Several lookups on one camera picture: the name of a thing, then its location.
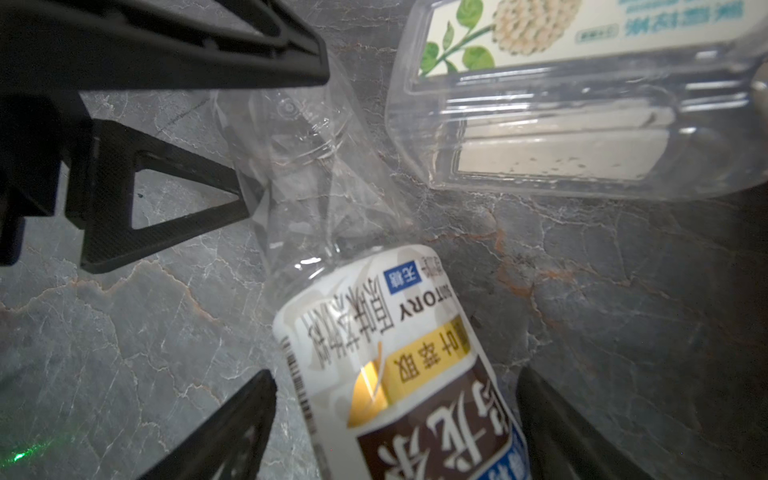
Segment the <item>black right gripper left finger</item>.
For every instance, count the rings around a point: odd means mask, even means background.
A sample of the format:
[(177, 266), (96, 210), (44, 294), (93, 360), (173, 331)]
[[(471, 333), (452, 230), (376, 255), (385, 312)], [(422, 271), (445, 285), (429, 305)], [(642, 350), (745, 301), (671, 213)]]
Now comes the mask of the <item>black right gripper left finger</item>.
[(255, 479), (276, 403), (274, 377), (269, 370), (261, 370), (142, 478)]

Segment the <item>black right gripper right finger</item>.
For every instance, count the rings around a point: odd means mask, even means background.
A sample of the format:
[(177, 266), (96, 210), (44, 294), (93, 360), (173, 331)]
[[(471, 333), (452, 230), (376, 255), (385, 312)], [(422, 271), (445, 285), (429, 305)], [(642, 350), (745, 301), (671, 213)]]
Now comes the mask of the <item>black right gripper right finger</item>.
[(530, 367), (516, 398), (534, 479), (651, 480)]

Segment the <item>grey label small bottle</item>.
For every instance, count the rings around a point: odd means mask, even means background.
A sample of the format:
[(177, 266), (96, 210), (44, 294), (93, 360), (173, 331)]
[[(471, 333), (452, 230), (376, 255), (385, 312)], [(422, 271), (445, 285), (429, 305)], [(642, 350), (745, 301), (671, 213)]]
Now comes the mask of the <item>grey label small bottle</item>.
[(341, 64), (318, 87), (218, 90), (264, 309), (325, 479), (527, 479), (525, 437)]

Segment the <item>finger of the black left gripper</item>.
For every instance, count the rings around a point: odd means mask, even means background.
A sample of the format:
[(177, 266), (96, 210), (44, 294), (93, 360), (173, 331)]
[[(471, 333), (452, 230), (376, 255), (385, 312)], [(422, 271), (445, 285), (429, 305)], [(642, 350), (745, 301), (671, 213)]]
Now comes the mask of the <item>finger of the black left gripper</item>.
[(248, 215), (234, 170), (116, 121), (93, 120), (70, 160), (65, 215), (81, 269), (107, 273)]
[(224, 1), (251, 32), (140, 1), (4, 1), (1, 91), (321, 86), (323, 39), (279, 1)]

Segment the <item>crushed clear bottle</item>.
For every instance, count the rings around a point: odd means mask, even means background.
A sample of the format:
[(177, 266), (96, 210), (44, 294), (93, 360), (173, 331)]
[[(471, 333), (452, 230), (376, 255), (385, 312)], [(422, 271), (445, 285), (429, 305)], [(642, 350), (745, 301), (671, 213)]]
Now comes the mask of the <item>crushed clear bottle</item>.
[(767, 178), (763, 1), (418, 1), (385, 125), (434, 189), (698, 200)]

